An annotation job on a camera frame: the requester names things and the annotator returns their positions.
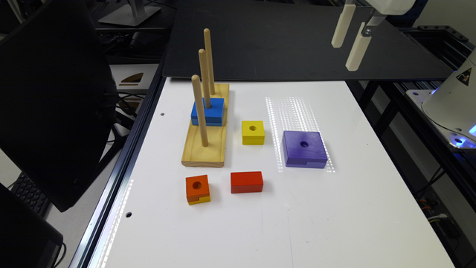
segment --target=black monitor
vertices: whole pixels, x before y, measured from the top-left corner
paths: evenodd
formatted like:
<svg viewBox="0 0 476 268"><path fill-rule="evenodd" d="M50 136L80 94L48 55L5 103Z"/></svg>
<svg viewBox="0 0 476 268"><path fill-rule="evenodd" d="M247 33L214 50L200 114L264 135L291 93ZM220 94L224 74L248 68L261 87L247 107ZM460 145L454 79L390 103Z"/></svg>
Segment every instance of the black monitor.
<svg viewBox="0 0 476 268"><path fill-rule="evenodd" d="M0 41L0 96L0 148L72 207L101 169L118 99L84 0L47 0Z"/></svg>

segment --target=center hole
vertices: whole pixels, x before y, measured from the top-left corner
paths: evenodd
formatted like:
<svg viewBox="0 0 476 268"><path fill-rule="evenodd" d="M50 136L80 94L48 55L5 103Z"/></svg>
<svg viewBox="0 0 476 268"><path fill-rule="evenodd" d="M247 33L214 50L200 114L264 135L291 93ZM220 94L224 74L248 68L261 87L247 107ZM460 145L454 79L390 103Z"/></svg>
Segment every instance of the center hole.
<svg viewBox="0 0 476 268"><path fill-rule="evenodd" d="M199 190L202 187L201 182L194 182L192 185L193 189Z"/></svg>

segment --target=block with hole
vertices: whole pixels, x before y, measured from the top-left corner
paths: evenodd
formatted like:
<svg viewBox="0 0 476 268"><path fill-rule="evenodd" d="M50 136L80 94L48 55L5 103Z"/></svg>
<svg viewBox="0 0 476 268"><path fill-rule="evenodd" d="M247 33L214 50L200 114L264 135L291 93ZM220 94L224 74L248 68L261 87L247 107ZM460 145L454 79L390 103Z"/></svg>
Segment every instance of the block with hole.
<svg viewBox="0 0 476 268"><path fill-rule="evenodd" d="M289 168L324 168L327 154L319 132L284 131L284 162Z"/></svg>
<svg viewBox="0 0 476 268"><path fill-rule="evenodd" d="M211 108L207 109L205 107L205 99L203 99L204 111L205 111L205 122L209 127L221 127L223 126L223 115L225 111L225 99L223 98L211 98L210 99ZM199 117L196 112L196 104L193 103L192 108L192 125L199 125Z"/></svg>
<svg viewBox="0 0 476 268"><path fill-rule="evenodd" d="M265 144L265 127L262 121L242 121L241 135L243 145Z"/></svg>
<svg viewBox="0 0 476 268"><path fill-rule="evenodd" d="M231 193L259 193L263 191L263 175L261 171L232 172Z"/></svg>
<svg viewBox="0 0 476 268"><path fill-rule="evenodd" d="M207 175L187 177L185 178L185 185L189 205L210 202L210 188Z"/></svg>

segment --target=purple block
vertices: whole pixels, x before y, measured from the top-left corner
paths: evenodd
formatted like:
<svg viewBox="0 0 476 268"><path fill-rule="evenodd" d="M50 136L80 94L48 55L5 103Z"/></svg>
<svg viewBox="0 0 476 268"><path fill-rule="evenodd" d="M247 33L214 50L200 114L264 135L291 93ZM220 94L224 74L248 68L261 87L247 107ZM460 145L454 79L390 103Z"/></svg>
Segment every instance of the purple block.
<svg viewBox="0 0 476 268"><path fill-rule="evenodd" d="M324 168L326 166L326 150L319 132L285 131L283 149L287 167Z"/></svg>

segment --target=red rectangular block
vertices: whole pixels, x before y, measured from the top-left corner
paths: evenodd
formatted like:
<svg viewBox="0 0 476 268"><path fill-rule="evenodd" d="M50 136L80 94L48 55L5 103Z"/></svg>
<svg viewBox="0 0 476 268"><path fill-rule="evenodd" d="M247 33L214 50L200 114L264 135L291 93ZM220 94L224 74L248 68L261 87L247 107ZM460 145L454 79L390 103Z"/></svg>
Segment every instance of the red rectangular block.
<svg viewBox="0 0 476 268"><path fill-rule="evenodd" d="M257 193L263 190L261 171L231 173L231 193Z"/></svg>

